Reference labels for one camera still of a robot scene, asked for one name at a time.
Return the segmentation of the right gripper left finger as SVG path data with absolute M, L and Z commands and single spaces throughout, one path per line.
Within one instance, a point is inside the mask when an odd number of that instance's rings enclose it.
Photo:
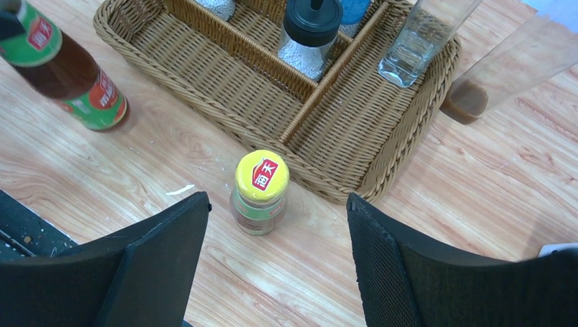
M 53 257 L 1 261 L 1 325 L 184 326 L 210 212 L 196 192 Z

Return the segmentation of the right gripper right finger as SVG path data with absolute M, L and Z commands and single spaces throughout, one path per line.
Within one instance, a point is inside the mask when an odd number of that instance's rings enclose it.
M 576 326 L 577 250 L 509 262 L 464 251 L 346 202 L 368 326 Z

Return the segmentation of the green sauce bottle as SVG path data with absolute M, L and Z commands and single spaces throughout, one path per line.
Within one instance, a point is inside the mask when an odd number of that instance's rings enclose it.
M 1 58 L 87 129 L 116 128 L 130 115 L 95 59 L 28 1 L 1 2 Z
M 249 235 L 271 232 L 286 214 L 290 171 L 282 157 L 269 150 L 255 150 L 241 158 L 234 173 L 230 212 Z

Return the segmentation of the woven wicker divided basket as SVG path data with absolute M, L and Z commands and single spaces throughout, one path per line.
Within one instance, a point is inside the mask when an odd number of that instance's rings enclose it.
M 195 1 L 104 1 L 97 35 L 249 150 L 280 154 L 300 186 L 338 204 L 380 200 L 438 113 L 459 64 L 453 36 L 408 88 L 377 66 L 412 9 L 372 1 L 314 81 L 277 56 L 284 1 L 238 1 L 218 18 Z

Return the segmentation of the silver-lid pepper jar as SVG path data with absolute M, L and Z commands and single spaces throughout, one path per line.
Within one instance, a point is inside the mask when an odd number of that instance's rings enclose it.
M 354 38 L 371 1 L 341 0 L 340 3 L 343 7 L 343 17 L 339 30 L 348 37 Z

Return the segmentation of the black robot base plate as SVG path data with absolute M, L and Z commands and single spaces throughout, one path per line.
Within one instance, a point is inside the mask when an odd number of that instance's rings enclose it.
M 1 261 L 53 257 L 77 242 L 24 204 L 1 192 Z

